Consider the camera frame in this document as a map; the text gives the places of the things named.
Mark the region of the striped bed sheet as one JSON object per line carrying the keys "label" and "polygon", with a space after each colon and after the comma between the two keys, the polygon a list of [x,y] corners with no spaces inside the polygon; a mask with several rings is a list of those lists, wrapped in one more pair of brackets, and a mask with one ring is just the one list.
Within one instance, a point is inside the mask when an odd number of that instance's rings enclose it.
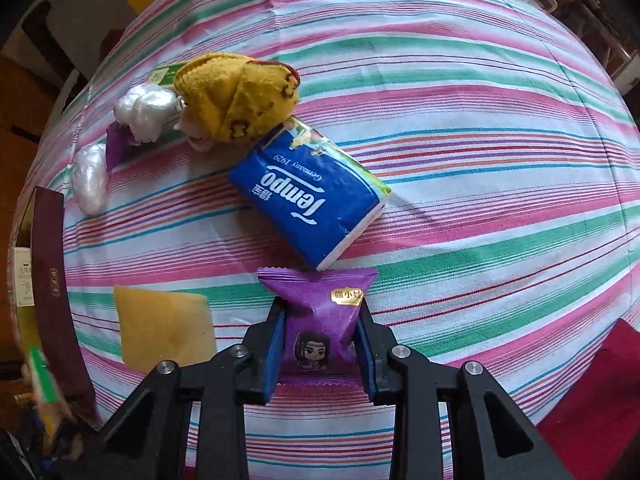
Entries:
{"label": "striped bed sheet", "polygon": [[[619,318],[639,330],[638,129],[554,18],[518,0],[156,0],[48,128],[18,202],[34,185],[65,195],[100,422],[145,375],[122,360],[114,285],[205,296],[221,350],[268,312],[256,269],[300,263],[227,180],[238,156],[178,132],[114,172],[103,214],[70,195],[74,155],[103,140],[113,103],[160,63],[212,51],[293,66],[296,115],[392,188],[336,266],[378,269],[369,307],[401,344],[480,361],[537,425]],[[253,478],[387,477],[393,408],[355,388],[290,391],[246,409]]]}

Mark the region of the gold printed carton box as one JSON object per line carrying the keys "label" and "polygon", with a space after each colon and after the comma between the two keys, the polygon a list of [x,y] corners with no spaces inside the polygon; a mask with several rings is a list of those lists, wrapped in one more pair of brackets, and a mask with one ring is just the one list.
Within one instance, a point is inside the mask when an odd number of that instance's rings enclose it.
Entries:
{"label": "gold printed carton box", "polygon": [[32,290],[32,252],[28,247],[13,248],[14,294],[17,307],[35,305]]}

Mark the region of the green medicine box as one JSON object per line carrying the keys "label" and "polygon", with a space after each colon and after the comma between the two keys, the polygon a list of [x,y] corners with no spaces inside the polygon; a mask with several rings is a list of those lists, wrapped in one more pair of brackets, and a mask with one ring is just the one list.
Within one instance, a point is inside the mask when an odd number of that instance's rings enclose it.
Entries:
{"label": "green medicine box", "polygon": [[186,62],[157,65],[154,70],[152,70],[148,82],[150,84],[157,84],[160,87],[172,87],[176,73],[184,66],[186,66]]}

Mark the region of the purple snack packet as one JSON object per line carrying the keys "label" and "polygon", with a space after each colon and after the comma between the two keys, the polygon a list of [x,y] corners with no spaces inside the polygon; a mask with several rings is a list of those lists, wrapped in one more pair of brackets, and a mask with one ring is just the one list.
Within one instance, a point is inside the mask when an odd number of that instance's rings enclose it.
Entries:
{"label": "purple snack packet", "polygon": [[105,162],[107,171],[112,172],[139,146],[140,143],[127,125],[112,122],[106,129]]}
{"label": "purple snack packet", "polygon": [[296,387],[358,385],[352,337],[364,294],[378,271],[260,268],[257,276],[288,304],[279,382]]}

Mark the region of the yellow sponge block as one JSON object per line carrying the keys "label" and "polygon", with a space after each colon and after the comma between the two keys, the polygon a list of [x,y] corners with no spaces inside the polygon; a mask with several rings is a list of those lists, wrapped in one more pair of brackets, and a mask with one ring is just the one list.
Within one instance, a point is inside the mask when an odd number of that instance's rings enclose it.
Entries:
{"label": "yellow sponge block", "polygon": [[217,352],[207,299],[187,292],[116,286],[124,363],[149,373],[162,361],[181,366],[206,362]]}

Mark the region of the white plastic-wrapped bundle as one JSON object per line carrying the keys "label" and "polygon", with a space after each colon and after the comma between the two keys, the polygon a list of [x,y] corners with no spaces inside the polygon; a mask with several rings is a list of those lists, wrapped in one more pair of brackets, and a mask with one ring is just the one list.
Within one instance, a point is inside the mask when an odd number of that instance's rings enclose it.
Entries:
{"label": "white plastic-wrapped bundle", "polygon": [[129,128],[135,144],[154,143],[162,134],[166,122],[179,113],[179,98],[175,92],[158,84],[137,84],[114,105],[114,117],[119,125]]}

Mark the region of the tricolour padded headboard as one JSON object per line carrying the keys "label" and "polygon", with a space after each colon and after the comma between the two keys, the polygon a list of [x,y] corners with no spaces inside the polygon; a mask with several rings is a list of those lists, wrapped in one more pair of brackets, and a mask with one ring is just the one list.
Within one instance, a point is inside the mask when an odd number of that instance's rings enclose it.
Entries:
{"label": "tricolour padded headboard", "polygon": [[73,70],[90,78],[102,44],[155,0],[1,0],[1,54],[59,87]]}

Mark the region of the yellow plush toy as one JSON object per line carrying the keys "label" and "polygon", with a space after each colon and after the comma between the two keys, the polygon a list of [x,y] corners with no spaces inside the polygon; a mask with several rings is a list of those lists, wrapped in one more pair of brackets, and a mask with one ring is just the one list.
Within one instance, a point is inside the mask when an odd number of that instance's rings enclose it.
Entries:
{"label": "yellow plush toy", "polygon": [[172,83],[183,100],[176,128],[195,151],[252,143],[294,112],[297,70],[281,62],[214,52],[186,63]]}

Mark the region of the dark red blanket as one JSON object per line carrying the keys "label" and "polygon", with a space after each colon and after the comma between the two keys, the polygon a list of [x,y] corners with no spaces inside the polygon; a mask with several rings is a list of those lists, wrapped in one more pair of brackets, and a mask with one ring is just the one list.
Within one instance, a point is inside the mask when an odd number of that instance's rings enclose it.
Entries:
{"label": "dark red blanket", "polygon": [[537,425],[576,479],[604,479],[639,431],[639,333],[619,320]]}

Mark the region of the blue Tempo tissue pack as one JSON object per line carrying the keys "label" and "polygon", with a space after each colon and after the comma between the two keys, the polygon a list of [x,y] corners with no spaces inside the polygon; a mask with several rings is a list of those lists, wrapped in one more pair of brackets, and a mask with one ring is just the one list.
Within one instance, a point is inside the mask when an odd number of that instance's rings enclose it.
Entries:
{"label": "blue Tempo tissue pack", "polygon": [[340,258],[392,195],[360,162],[294,116],[260,140],[229,180],[317,271]]}

